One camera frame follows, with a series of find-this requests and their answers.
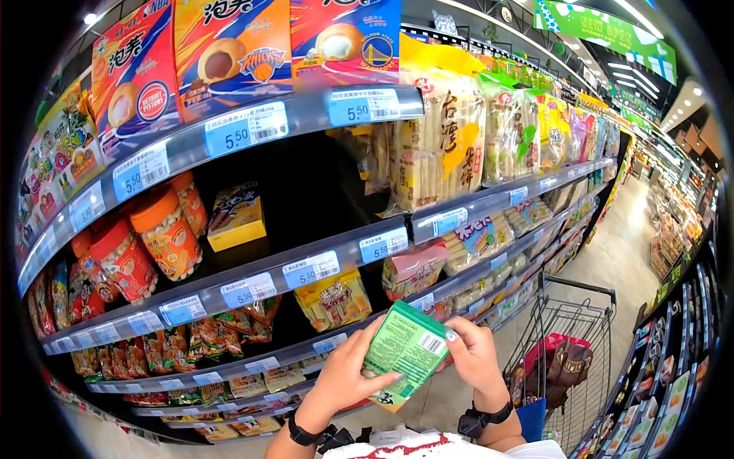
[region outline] green hanging sign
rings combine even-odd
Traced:
[[[675,84],[675,50],[655,35],[605,12],[561,1],[535,0],[533,25],[596,43]]]

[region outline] yellow snack box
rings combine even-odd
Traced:
[[[217,193],[207,239],[215,252],[266,236],[258,182]]]

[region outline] snack jar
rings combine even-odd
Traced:
[[[182,281],[201,263],[201,246],[172,188],[150,193],[130,213],[130,221],[153,260],[171,281]]]
[[[79,269],[84,271],[95,284],[95,290],[105,303],[112,303],[120,297],[120,290],[104,274],[102,267],[90,255],[92,231],[89,228],[71,238],[71,250],[79,259]]]
[[[90,255],[127,301],[139,304],[155,291],[158,274],[126,220],[94,234]]]
[[[192,171],[187,170],[184,173],[178,174],[176,177],[171,178],[168,184],[173,188],[173,191],[178,195],[178,203],[181,205],[181,211],[186,216],[186,221],[189,222],[191,230],[194,231],[196,237],[201,237],[206,234],[206,224],[208,219],[206,217],[206,209],[201,203],[201,196],[199,195],[199,189],[194,184],[194,174]]]

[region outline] tiled floor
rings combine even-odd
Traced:
[[[612,381],[621,370],[624,358],[632,341],[632,327],[639,306],[649,301],[655,294],[659,282],[648,267],[650,240],[654,234],[649,224],[647,203],[647,180],[642,182],[630,178],[622,187],[617,201],[599,225],[593,240],[582,249],[574,261],[559,273],[564,278],[616,289],[617,312],[611,323],[611,365],[603,351],[597,352],[595,362],[606,367]],[[609,296],[594,292],[581,291],[567,286],[552,285],[547,293],[552,298],[581,303],[590,298],[593,305],[608,306]],[[511,357],[527,323],[530,311],[524,311],[517,319],[495,334],[498,362],[503,366]],[[442,431],[455,431],[459,416],[471,404],[472,391],[457,376],[450,366],[434,375],[401,408],[398,413],[371,405],[348,416],[335,420],[339,427],[346,427],[358,435],[361,427],[373,426],[376,430],[390,430],[395,424],[405,422],[409,426],[434,427]],[[573,395],[573,413],[581,412],[582,402],[590,405],[602,400],[597,392]],[[182,447],[161,444],[126,435],[112,424],[71,414],[73,423],[78,427],[80,439],[98,458],[127,458],[131,456],[146,458],[262,458],[268,440],[253,440],[221,444],[212,447]],[[573,430],[581,432],[588,427],[592,417],[576,420]]]

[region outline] detroit pistons logo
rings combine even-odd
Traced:
[[[258,48],[239,61],[239,73],[252,75],[260,83],[267,82],[275,74],[275,69],[286,63],[283,59],[285,53],[275,48]]]
[[[145,121],[155,121],[166,111],[168,89],[161,82],[151,82],[140,91],[137,99],[138,115]]]

